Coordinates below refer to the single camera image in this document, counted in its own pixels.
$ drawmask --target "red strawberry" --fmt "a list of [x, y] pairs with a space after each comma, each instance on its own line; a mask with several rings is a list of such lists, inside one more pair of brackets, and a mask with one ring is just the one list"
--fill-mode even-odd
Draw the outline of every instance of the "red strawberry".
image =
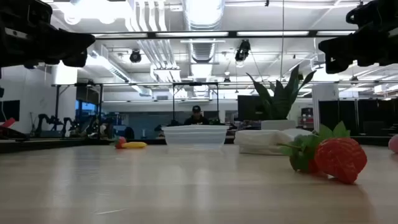
[[362, 147], [351, 138], [326, 139], [315, 154], [320, 170], [346, 184], [355, 182], [367, 161]]
[[308, 172], [311, 174], [315, 174], [315, 173], [319, 172], [319, 167], [318, 167], [317, 163], [315, 162], [315, 159], [309, 160]]
[[123, 148], [122, 145], [123, 145], [124, 143], [127, 143], [126, 138], [120, 137], [119, 140], [118, 140], [118, 142], [116, 143], [116, 145], [115, 145], [114, 147], [115, 147], [116, 149], [122, 149], [122, 148]]

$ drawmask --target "banana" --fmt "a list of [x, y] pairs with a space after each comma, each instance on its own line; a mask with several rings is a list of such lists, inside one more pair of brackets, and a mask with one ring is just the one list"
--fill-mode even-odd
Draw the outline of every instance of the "banana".
[[147, 146], [144, 142], [128, 142], [122, 144], [123, 149], [143, 149]]

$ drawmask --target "plastic bowl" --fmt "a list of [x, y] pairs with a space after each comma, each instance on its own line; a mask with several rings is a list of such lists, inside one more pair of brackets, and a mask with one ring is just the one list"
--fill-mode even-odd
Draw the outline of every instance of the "plastic bowl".
[[188, 125], [162, 128], [169, 149], [218, 150], [229, 126]]

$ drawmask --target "white wall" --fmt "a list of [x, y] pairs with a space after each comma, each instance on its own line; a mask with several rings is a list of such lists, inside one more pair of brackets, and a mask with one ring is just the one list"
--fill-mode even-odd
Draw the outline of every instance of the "white wall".
[[[33, 120], [41, 113], [55, 114], [56, 89], [51, 87], [52, 83], [53, 76], [41, 70], [28, 70], [23, 66], [2, 69], [0, 86], [5, 89], [2, 100], [21, 101], [20, 121], [13, 125], [13, 129], [29, 133], [32, 128], [30, 113]], [[47, 129], [47, 124], [43, 125], [43, 129]]]

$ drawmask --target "wooden table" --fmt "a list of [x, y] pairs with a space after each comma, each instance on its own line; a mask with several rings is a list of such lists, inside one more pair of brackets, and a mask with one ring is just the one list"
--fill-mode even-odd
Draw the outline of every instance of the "wooden table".
[[357, 185], [284, 156], [111, 146], [0, 155], [0, 223], [397, 223], [398, 156], [366, 147]]

